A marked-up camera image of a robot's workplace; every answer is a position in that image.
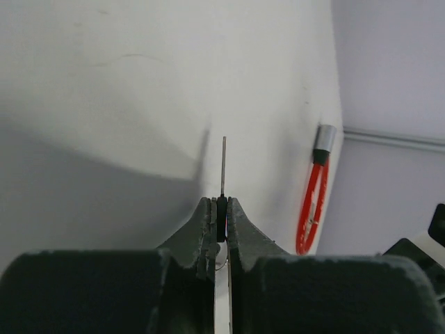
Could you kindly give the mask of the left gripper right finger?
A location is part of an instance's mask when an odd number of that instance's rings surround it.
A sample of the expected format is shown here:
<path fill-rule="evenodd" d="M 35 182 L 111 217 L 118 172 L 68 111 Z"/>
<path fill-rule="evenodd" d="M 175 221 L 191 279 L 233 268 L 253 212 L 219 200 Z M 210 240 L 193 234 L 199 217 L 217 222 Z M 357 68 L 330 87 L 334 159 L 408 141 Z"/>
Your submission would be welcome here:
<path fill-rule="evenodd" d="M 369 256 L 297 256 L 227 206 L 233 333 L 440 333 L 442 268 L 409 239 Z"/>

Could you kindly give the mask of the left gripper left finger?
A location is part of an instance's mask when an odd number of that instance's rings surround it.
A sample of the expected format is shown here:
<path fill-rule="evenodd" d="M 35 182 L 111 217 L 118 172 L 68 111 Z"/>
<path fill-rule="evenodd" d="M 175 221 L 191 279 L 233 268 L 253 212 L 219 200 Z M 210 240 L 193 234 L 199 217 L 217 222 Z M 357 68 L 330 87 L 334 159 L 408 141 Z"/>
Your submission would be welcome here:
<path fill-rule="evenodd" d="M 27 252 L 1 276 L 2 333 L 213 333 L 216 201 L 152 250 Z"/>

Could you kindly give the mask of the red cable lock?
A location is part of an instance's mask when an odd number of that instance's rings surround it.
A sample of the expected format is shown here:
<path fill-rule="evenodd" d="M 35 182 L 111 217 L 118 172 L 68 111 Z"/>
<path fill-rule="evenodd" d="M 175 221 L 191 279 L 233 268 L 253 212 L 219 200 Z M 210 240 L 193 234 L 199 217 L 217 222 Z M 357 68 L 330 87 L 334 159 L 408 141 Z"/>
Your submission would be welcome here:
<path fill-rule="evenodd" d="M 325 204 L 330 169 L 330 154 L 337 129 L 319 125 L 311 156 L 311 173 L 300 210 L 296 231 L 296 253 L 306 255 L 314 242 Z"/>

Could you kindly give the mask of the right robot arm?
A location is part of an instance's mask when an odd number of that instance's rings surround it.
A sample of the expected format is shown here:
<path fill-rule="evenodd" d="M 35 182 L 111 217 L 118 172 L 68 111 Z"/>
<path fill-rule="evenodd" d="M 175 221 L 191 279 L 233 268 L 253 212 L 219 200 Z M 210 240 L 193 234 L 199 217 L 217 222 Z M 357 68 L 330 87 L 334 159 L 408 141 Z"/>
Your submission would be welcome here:
<path fill-rule="evenodd" d="M 439 203 L 428 229 L 416 237 L 402 238 L 383 255 L 397 255 L 415 262 L 427 275 L 444 311 L 444 203 Z"/>

